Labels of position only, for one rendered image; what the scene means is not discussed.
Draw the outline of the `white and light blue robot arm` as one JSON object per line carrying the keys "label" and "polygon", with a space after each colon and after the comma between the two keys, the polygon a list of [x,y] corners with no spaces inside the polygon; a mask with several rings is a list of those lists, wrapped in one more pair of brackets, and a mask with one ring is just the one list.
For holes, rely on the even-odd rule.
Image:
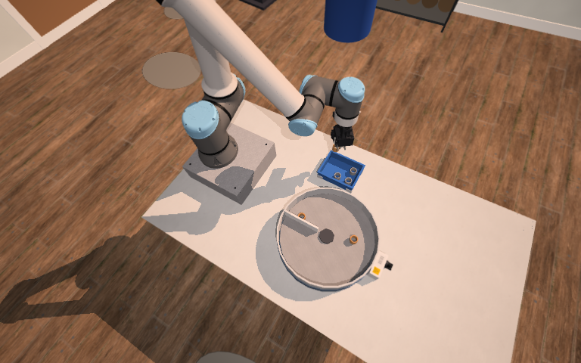
{"label": "white and light blue robot arm", "polygon": [[298,92],[216,0],[156,1],[184,18],[203,74],[204,97],[185,108],[182,125],[205,166],[225,167],[238,154],[238,145],[226,129],[244,99],[245,86],[231,73],[229,63],[284,114],[296,135],[314,133],[325,105],[337,107],[333,118],[338,125],[356,124],[365,96],[359,79],[307,75]]}

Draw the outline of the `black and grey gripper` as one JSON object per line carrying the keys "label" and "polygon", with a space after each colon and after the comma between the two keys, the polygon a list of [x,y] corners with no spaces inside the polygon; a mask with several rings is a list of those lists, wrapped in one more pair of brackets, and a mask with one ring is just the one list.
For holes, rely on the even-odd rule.
{"label": "black and grey gripper", "polygon": [[[332,138],[337,150],[339,150],[339,147],[340,147],[340,149],[343,147],[344,150],[346,150],[346,146],[353,146],[353,142],[354,142],[353,128],[352,128],[352,126],[345,127],[345,128],[342,127],[342,131],[341,131],[341,127],[338,124],[334,126],[334,129],[331,130],[331,138]],[[335,131],[336,131],[336,134],[335,134]],[[347,131],[351,131],[351,132],[347,132]],[[335,141],[336,141],[336,143],[335,143]]]}

